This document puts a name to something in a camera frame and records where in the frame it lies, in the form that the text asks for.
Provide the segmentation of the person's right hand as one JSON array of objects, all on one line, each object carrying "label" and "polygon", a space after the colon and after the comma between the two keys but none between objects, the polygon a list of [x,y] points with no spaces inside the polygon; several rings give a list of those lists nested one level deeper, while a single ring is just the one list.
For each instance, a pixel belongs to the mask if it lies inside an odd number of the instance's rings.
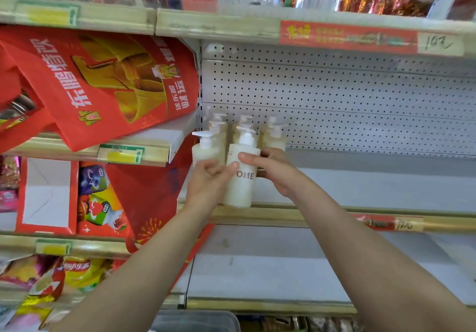
[{"label": "person's right hand", "polygon": [[307,176],[288,160],[281,149],[262,148],[260,153],[269,154],[269,165],[266,169],[255,167],[257,178],[270,180],[282,196],[293,200],[299,188],[308,179]]}]

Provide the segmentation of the red bag with firework print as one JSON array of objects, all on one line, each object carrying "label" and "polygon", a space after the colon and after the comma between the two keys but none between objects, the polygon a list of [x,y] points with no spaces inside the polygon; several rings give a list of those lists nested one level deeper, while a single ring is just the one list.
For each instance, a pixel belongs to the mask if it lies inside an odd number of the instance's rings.
[{"label": "red bag with firework print", "polygon": [[187,136],[173,161],[166,166],[109,163],[105,169],[128,219],[125,245],[139,250],[177,212],[178,195],[192,165],[195,136]]}]

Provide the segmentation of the white lettered pump bottle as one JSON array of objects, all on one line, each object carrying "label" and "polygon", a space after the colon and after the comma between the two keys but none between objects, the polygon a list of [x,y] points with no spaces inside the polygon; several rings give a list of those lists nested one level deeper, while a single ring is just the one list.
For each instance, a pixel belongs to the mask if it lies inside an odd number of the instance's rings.
[{"label": "white lettered pump bottle", "polygon": [[248,153],[260,156],[261,150],[255,145],[256,131],[251,124],[237,126],[237,130],[240,132],[239,139],[229,145],[227,166],[236,161],[239,168],[229,181],[223,204],[234,208],[249,208],[258,168],[241,162],[238,155]]}]

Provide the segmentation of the short red price strip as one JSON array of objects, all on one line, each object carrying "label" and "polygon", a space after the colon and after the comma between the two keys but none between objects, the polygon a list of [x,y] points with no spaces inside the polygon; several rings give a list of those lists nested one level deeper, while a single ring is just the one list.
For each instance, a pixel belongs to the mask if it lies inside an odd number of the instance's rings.
[{"label": "short red price strip", "polygon": [[394,232],[396,230],[396,217],[393,215],[365,213],[350,213],[350,215],[367,227],[377,231]]}]

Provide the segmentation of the clear plastic bin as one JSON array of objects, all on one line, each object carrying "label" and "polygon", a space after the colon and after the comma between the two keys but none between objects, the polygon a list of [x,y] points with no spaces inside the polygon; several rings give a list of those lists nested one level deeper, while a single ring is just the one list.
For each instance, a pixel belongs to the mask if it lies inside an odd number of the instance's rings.
[{"label": "clear plastic bin", "polygon": [[240,332],[240,324],[229,311],[163,310],[149,332]]}]

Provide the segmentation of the white handwritten price tag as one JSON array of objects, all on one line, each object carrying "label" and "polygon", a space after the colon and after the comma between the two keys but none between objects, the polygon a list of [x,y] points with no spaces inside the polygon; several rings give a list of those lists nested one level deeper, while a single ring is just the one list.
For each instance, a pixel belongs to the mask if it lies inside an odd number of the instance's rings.
[{"label": "white handwritten price tag", "polygon": [[432,56],[462,57],[464,38],[455,34],[417,33],[417,53]]}]

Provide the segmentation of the yellow handwritten price tag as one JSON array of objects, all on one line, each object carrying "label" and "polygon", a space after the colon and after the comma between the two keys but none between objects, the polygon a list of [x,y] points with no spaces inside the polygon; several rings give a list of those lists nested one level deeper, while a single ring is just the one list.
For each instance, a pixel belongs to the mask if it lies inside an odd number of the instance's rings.
[{"label": "yellow handwritten price tag", "polygon": [[416,232],[425,231],[425,220],[423,217],[396,216],[394,218],[394,230],[396,232]]}]

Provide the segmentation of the pink yellow snack bag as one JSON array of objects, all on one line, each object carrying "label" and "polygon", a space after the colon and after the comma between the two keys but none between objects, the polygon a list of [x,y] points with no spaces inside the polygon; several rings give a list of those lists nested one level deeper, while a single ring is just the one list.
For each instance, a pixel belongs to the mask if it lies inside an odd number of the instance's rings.
[{"label": "pink yellow snack bag", "polygon": [[0,302],[56,300],[62,293],[64,257],[31,255],[0,267]]}]

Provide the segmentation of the beige metal shelf board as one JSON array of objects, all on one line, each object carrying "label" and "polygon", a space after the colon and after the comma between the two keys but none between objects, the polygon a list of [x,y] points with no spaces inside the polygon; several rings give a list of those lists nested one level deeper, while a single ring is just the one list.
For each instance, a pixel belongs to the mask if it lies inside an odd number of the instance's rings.
[{"label": "beige metal shelf board", "polygon": [[[158,10],[156,34],[279,45],[280,22],[283,20],[461,35],[464,38],[465,54],[460,58],[476,60],[476,23],[430,20],[423,17],[323,12],[256,5],[224,6],[215,13],[162,8]],[[418,53],[412,56],[439,57]]]},{"label": "beige metal shelf board", "polygon": [[189,310],[355,314],[307,228],[219,225],[194,258]]},{"label": "beige metal shelf board", "polygon": [[[198,110],[195,110],[184,117],[106,143],[145,147],[140,165],[166,166],[173,161],[186,136],[196,129],[198,116]],[[99,162],[99,145],[72,152],[57,134],[47,132],[3,152],[3,155]]]},{"label": "beige metal shelf board", "polygon": [[[19,25],[15,23],[13,14],[14,6],[17,1],[20,0],[0,0],[0,24]],[[81,11],[77,22],[77,27],[67,29],[95,30],[105,32],[148,35],[153,35],[155,33],[158,13],[156,5],[145,6],[101,4],[94,2],[79,2],[67,0],[27,1],[80,5]]]},{"label": "beige metal shelf board", "polygon": [[17,234],[0,232],[0,250],[35,254],[37,239],[66,239],[72,242],[69,256],[79,258],[127,259],[130,256],[124,239],[88,239],[77,236]]},{"label": "beige metal shelf board", "polygon": [[423,217],[425,231],[476,233],[476,159],[289,149],[349,213]]}]

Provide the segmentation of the person's left forearm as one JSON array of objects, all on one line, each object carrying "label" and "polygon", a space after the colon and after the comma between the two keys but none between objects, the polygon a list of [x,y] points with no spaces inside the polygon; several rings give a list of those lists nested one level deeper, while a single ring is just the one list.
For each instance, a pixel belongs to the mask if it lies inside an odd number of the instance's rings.
[{"label": "person's left forearm", "polygon": [[189,200],[49,332],[148,332],[216,201]]}]

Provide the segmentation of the colourful snack gift pack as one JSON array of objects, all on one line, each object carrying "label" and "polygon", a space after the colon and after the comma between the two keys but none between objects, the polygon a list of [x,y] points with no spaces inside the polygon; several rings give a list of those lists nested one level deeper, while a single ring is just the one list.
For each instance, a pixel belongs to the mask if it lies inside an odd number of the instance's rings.
[{"label": "colourful snack gift pack", "polygon": [[130,225],[106,172],[106,163],[79,162],[76,234],[125,239]]}]

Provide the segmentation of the cluster of cream pump bottles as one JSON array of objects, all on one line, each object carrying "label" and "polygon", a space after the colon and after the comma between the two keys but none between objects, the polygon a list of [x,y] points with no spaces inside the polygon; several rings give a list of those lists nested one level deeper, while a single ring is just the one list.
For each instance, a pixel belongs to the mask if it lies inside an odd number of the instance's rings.
[{"label": "cluster of cream pump bottles", "polygon": [[242,116],[233,128],[231,142],[228,143],[228,123],[224,121],[226,114],[215,113],[208,123],[208,129],[193,131],[192,135],[199,138],[198,144],[192,147],[192,164],[198,161],[214,160],[219,166],[226,166],[238,160],[240,153],[260,155],[262,149],[258,145],[257,132],[250,123],[251,116]]}]

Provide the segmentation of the person's left hand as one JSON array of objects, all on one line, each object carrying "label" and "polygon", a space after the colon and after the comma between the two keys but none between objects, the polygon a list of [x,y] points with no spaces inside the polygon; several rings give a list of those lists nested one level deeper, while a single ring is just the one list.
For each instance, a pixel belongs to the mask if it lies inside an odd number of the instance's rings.
[{"label": "person's left hand", "polygon": [[190,180],[187,184],[186,202],[187,211],[210,217],[212,211],[226,193],[228,182],[218,182],[213,178],[213,166],[219,165],[216,160],[198,161],[193,167]]}]

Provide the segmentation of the yellow green shelf label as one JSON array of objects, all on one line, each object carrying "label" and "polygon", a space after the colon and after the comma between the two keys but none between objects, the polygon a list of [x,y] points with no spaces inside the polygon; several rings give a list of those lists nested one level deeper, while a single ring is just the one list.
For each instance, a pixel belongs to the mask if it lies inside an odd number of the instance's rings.
[{"label": "yellow green shelf label", "polygon": [[81,6],[54,2],[20,0],[13,14],[17,24],[59,28],[76,28]]},{"label": "yellow green shelf label", "polygon": [[72,242],[66,239],[37,239],[34,253],[53,256],[69,256]]},{"label": "yellow green shelf label", "polygon": [[99,145],[100,162],[140,165],[146,148],[141,146],[104,143]]}]

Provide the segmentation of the large red gift bag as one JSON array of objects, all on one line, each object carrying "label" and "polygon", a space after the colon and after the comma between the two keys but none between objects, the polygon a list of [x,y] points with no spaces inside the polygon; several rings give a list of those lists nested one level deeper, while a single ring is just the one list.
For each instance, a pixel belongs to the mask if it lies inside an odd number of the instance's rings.
[{"label": "large red gift bag", "polygon": [[199,75],[181,40],[140,34],[0,27],[0,109],[33,109],[0,125],[0,153],[42,132],[72,152],[195,111]]}]

